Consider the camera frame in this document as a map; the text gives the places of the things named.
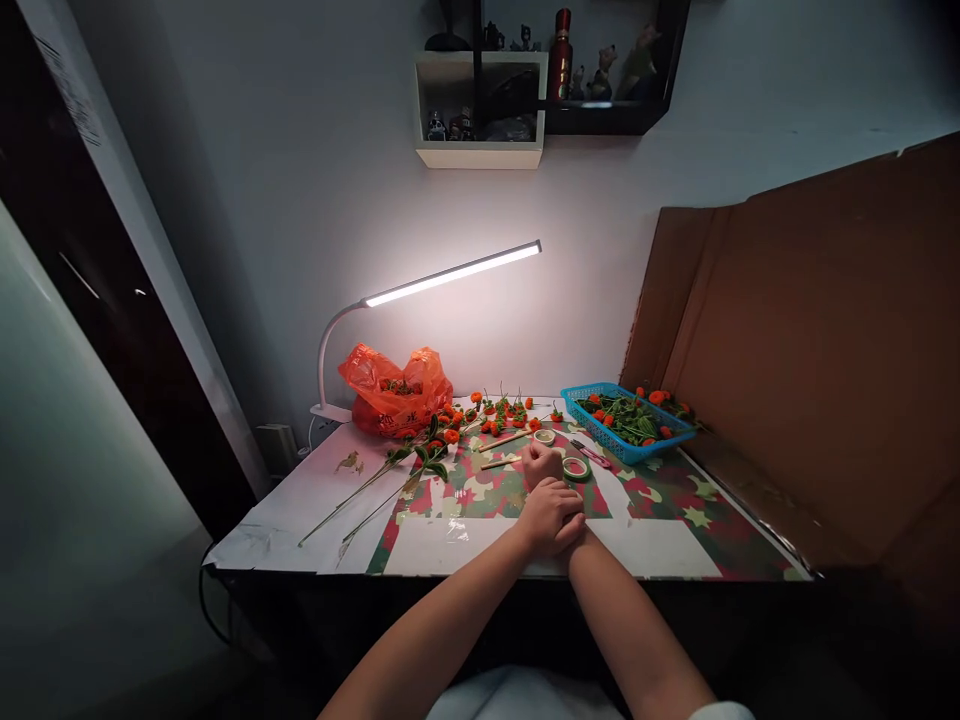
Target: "desk lamp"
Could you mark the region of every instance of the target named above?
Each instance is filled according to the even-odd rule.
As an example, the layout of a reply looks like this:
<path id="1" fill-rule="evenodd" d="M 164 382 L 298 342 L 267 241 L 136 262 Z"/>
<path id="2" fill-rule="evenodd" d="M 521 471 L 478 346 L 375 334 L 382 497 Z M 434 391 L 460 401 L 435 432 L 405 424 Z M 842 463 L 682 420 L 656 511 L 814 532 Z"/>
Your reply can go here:
<path id="1" fill-rule="evenodd" d="M 383 305 L 391 300 L 397 300 L 398 298 L 406 297 L 407 295 L 413 295 L 421 290 L 436 287 L 437 285 L 443 285 L 451 280 L 457 280 L 483 270 L 489 270 L 500 265 L 506 265 L 508 262 L 521 260 L 525 257 L 530 257 L 531 255 L 536 255 L 540 252 L 543 252 L 543 249 L 540 247 L 540 241 L 535 240 L 532 243 L 527 243 L 526 245 L 518 245 L 510 250 L 504 250 L 503 252 L 499 252 L 494 255 L 487 255 L 487 257 L 474 260 L 473 262 L 468 262 L 465 265 L 458 265 L 457 267 L 450 268 L 449 270 L 434 273 L 433 275 L 427 275 L 427 277 L 414 280 L 413 282 L 409 282 L 405 285 L 398 285 L 391 290 L 386 290 L 384 292 L 377 293 L 376 295 L 365 297 L 359 302 L 355 302 L 353 305 L 348 305 L 345 307 L 343 310 L 333 316 L 333 319 L 327 324 L 327 329 L 323 331 L 323 337 L 320 338 L 320 351 L 317 356 L 317 372 L 320 375 L 320 404 L 314 405 L 312 408 L 310 408 L 310 412 L 312 412 L 314 415 L 328 418 L 330 420 L 336 420 L 337 422 L 341 423 L 350 422 L 353 417 L 350 410 L 328 404 L 327 394 L 323 387 L 323 356 L 327 351 L 327 340 L 330 338 L 330 332 L 333 330 L 334 325 L 336 325 L 340 321 L 340 318 L 342 318 L 344 315 L 353 312 L 354 310 L 360 310 L 361 308 L 370 308 L 376 307 L 377 305 Z"/>

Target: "pink scissors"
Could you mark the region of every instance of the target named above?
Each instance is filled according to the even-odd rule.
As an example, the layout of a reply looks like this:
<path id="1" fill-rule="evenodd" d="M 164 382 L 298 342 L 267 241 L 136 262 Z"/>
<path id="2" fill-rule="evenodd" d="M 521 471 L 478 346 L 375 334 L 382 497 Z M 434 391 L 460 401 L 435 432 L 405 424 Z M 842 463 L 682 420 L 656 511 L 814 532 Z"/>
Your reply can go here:
<path id="1" fill-rule="evenodd" d="M 593 450 L 589 449 L 586 445 L 584 445 L 579 440 L 571 440 L 570 444 L 573 445 L 577 450 L 582 452 L 584 455 L 586 455 L 588 458 L 593 458 L 594 460 L 596 460 L 597 465 L 599 465 L 600 467 L 606 470 L 610 470 L 611 468 L 613 468 L 612 462 L 607 460 L 605 457 L 600 457 Z"/>

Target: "camouflage pattern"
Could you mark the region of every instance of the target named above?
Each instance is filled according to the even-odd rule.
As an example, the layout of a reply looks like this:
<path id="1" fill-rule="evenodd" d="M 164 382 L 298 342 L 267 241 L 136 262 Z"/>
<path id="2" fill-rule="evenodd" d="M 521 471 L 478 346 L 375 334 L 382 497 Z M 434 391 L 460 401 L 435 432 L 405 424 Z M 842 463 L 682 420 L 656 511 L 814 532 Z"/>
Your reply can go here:
<path id="1" fill-rule="evenodd" d="M 546 429 L 568 429 L 570 423 L 544 422 Z M 492 435 L 481 435 L 480 428 L 473 428 L 468 435 L 461 436 L 457 446 L 454 464 L 449 470 L 449 482 L 443 487 L 442 506 L 437 502 L 439 498 L 430 490 L 430 480 L 426 477 L 417 483 L 412 493 L 403 493 L 397 499 L 393 514 L 387 521 L 387 527 L 377 545 L 377 550 L 367 567 L 367 574 L 379 575 L 387 565 L 390 552 L 400 533 L 400 525 L 408 515 L 420 517 L 442 518 L 484 518 L 502 515 L 508 518 L 520 517 L 520 511 L 527 499 L 527 490 L 523 483 L 523 469 L 520 461 L 510 465 L 501 465 L 490 470 L 481 470 L 480 467 L 490 462 L 500 460 L 510 455 L 520 455 L 520 450 L 529 445 L 531 436 L 526 436 L 515 442 L 506 443 L 487 452 L 477 452 L 482 445 L 502 440 L 514 430 L 505 430 L 499 438 Z M 570 441 L 562 435 L 557 435 L 553 447 L 584 461 L 580 451 L 570 445 Z M 607 501 L 604 500 L 597 486 L 596 478 L 591 475 L 586 482 L 574 483 L 568 481 L 583 498 L 584 514 L 588 518 L 611 518 Z"/>
<path id="2" fill-rule="evenodd" d="M 545 422 L 544 427 L 571 434 L 584 432 L 575 422 Z M 409 515 L 428 518 L 520 516 L 527 497 L 520 462 L 491 470 L 480 470 L 480 466 L 511 454 L 519 455 L 521 448 L 529 444 L 529 436 L 480 453 L 477 448 L 492 442 L 493 438 L 478 433 L 479 428 L 474 428 L 461 437 L 449 482 L 442 488 L 442 499 L 439 492 L 431 491 L 433 478 L 422 479 L 412 493 L 400 495 L 370 560 L 368 574 L 383 572 L 400 526 Z M 562 435 L 557 435 L 553 447 L 564 456 L 584 459 Z M 686 522 L 716 563 L 723 580 L 803 579 L 780 550 L 676 450 L 648 458 L 635 467 L 624 465 L 606 449 L 601 452 L 613 463 L 613 472 L 627 492 L 630 516 Z M 588 518 L 612 517 L 594 475 L 585 483 L 569 480 L 568 483 L 583 497 Z"/>
<path id="3" fill-rule="evenodd" d="M 803 580 L 783 553 L 676 449 L 628 467 L 601 448 L 630 498 L 634 518 L 681 519 L 723 580 Z"/>

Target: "hand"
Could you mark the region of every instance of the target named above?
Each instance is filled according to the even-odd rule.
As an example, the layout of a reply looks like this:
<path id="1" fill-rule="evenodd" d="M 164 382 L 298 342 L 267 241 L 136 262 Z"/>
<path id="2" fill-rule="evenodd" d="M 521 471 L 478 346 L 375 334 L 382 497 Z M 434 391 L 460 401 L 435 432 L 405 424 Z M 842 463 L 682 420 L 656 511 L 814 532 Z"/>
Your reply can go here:
<path id="1" fill-rule="evenodd" d="M 559 450 L 551 450 L 534 440 L 520 451 L 523 458 L 523 481 L 531 492 L 544 478 L 563 477 L 563 457 Z"/>
<path id="2" fill-rule="evenodd" d="M 586 528 L 583 498 L 563 480 L 547 478 L 533 489 L 513 526 L 535 556 L 556 555 Z"/>

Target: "blue plastic basket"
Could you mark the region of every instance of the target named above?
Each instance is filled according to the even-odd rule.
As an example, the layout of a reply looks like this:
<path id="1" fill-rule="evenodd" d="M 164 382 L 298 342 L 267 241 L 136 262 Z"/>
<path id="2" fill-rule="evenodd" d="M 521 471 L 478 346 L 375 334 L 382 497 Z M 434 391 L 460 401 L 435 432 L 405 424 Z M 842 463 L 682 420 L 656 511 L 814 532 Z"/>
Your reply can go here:
<path id="1" fill-rule="evenodd" d="M 640 402 L 645 403 L 646 406 L 653 411 L 654 416 L 656 416 L 657 427 L 666 425 L 674 432 L 687 432 L 684 432 L 683 435 L 678 437 L 670 438 L 669 440 L 660 440 L 659 442 L 655 442 L 652 445 L 647 445 L 646 447 L 630 445 L 610 432 L 610 430 L 605 427 L 602 422 L 588 414 L 587 411 L 580 407 L 576 401 L 583 400 L 591 395 L 606 395 L 607 397 L 622 396 L 632 398 L 636 395 L 636 393 L 632 393 L 629 390 L 624 390 L 619 385 L 615 385 L 613 383 L 594 383 L 593 385 L 581 385 L 575 388 L 566 388 L 565 390 L 560 391 L 560 395 L 567 404 L 567 412 L 570 413 L 578 423 L 587 429 L 587 432 L 590 433 L 590 437 L 607 448 L 607 450 L 610 450 L 627 465 L 636 465 L 641 460 L 644 460 L 651 455 L 661 453 L 667 448 L 673 447 L 674 445 L 679 445 L 682 442 L 686 442 L 696 435 L 696 432 L 689 432 L 693 428 L 693 426 L 689 423 L 685 423 L 683 420 L 675 418 L 673 415 L 661 410 L 653 403 L 649 403 L 646 400 L 641 400 Z"/>

